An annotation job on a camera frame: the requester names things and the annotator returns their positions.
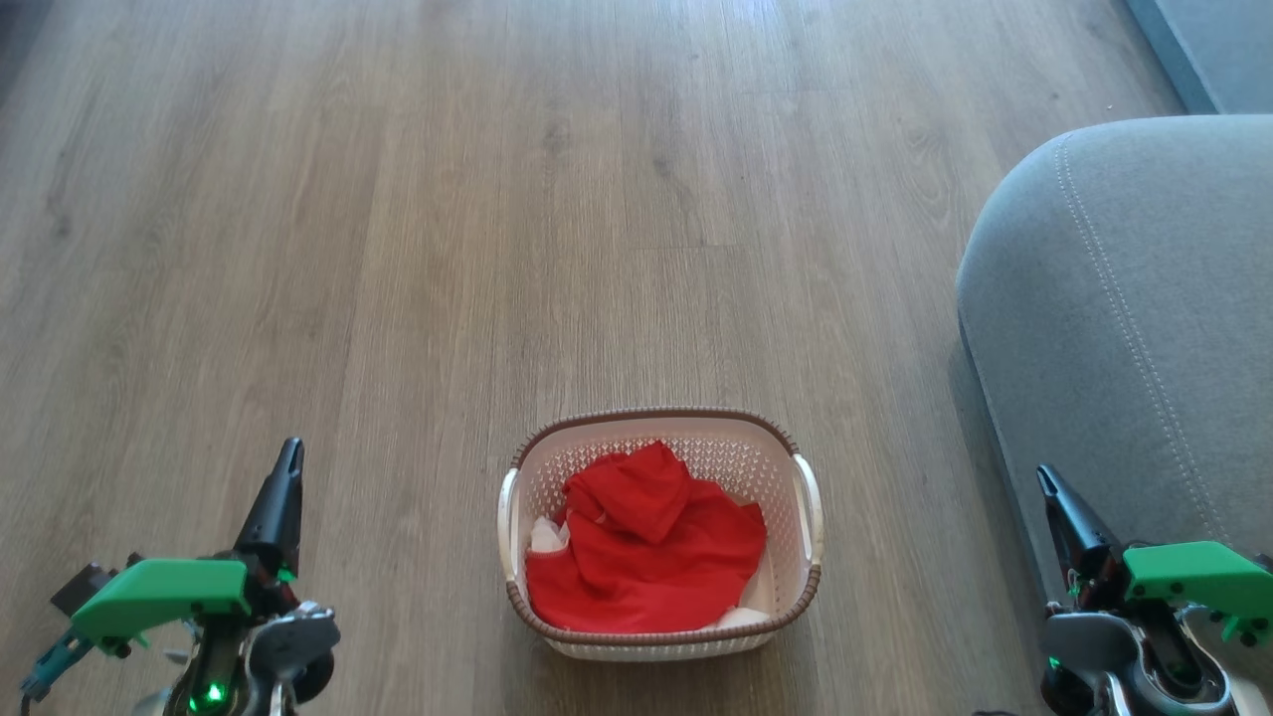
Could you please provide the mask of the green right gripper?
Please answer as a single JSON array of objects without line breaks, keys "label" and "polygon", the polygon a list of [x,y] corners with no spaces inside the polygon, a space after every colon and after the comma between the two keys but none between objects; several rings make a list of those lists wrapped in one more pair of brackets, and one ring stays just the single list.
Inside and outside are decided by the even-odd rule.
[{"label": "green right gripper", "polygon": [[1058,567],[1076,609],[1122,609],[1127,600],[1218,613],[1222,640],[1270,640],[1270,568],[1218,541],[1127,550],[1094,507],[1051,465],[1039,465]]}]

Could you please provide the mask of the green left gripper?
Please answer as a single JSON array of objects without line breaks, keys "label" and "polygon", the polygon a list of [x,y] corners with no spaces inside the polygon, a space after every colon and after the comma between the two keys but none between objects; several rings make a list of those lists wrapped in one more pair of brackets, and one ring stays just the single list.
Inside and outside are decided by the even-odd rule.
[{"label": "green left gripper", "polygon": [[73,629],[113,655],[168,623],[229,617],[253,627],[299,606],[292,581],[299,575],[303,468],[303,440],[283,441],[236,539],[236,552],[250,558],[141,559],[76,606]]}]

